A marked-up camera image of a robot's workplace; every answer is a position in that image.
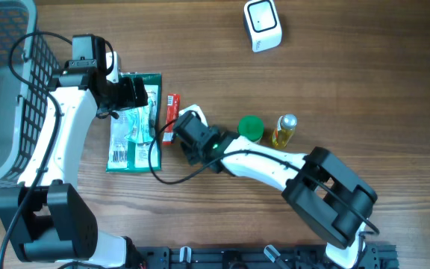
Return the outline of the light green wipes pack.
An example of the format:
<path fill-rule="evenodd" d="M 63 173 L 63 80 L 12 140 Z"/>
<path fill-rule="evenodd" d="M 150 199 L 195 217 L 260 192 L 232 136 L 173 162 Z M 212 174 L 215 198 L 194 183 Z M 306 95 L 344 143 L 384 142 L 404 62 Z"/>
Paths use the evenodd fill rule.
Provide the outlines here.
<path fill-rule="evenodd" d="M 128 132 L 125 139 L 135 144 L 152 142 L 152 105 L 132 108 L 126 111 L 125 115 L 128 118 Z"/>

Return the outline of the red stick sachet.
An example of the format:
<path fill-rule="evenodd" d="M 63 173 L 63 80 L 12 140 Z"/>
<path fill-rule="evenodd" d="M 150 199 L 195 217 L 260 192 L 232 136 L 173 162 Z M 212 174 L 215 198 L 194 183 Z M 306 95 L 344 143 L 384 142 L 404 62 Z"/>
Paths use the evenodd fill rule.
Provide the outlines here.
<path fill-rule="evenodd" d="M 181 95 L 177 93 L 170 93 L 167 97 L 167 127 L 163 132 L 163 145 L 170 145 L 174 142 L 173 120 L 178 118 L 180 101 Z"/>

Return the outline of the green lid jar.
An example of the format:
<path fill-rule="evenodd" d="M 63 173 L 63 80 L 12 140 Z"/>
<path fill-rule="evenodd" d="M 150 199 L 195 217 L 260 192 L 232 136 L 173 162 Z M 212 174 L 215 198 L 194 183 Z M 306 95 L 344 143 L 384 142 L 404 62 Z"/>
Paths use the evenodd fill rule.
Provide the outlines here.
<path fill-rule="evenodd" d="M 237 132 L 251 142 L 259 143 L 264 135 L 264 123 L 255 115 L 244 116 L 238 123 Z"/>

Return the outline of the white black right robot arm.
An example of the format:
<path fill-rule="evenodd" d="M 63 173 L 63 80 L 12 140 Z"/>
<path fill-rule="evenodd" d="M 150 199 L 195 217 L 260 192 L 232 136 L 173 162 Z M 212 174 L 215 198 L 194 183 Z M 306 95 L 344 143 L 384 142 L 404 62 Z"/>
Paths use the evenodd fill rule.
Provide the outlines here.
<path fill-rule="evenodd" d="M 205 125 L 186 112 L 173 130 L 190 164 L 215 173 L 255 179 L 281 192 L 287 204 L 326 241 L 326 256 L 341 268 L 354 268 L 365 251 L 366 228 L 378 196 L 336 155 L 322 147 L 289 153 L 261 146 L 236 133 Z"/>

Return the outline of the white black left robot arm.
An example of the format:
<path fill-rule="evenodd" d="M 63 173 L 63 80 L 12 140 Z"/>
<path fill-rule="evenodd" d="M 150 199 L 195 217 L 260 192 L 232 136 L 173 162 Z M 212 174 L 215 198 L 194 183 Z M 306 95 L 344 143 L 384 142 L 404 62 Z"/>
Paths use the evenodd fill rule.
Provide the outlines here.
<path fill-rule="evenodd" d="M 12 247 L 21 262 L 62 268 L 143 268 L 132 240 L 99 229 L 77 190 L 78 168 L 91 122 L 146 106 L 141 79 L 115 78 L 111 44 L 93 34 L 75 35 L 72 58 L 41 87 L 48 100 L 43 127 L 15 187 L 0 190 L 5 228 L 0 254 Z"/>

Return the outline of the yellow liquid bottle silver cap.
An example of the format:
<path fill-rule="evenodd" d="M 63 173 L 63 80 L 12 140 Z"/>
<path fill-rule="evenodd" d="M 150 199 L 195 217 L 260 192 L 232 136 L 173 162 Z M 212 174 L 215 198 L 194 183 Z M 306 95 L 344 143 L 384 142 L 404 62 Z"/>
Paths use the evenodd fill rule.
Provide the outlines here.
<path fill-rule="evenodd" d="M 294 114 L 285 114 L 279 117 L 277 126 L 272 133 L 272 146 L 283 149 L 295 133 L 298 120 Z"/>

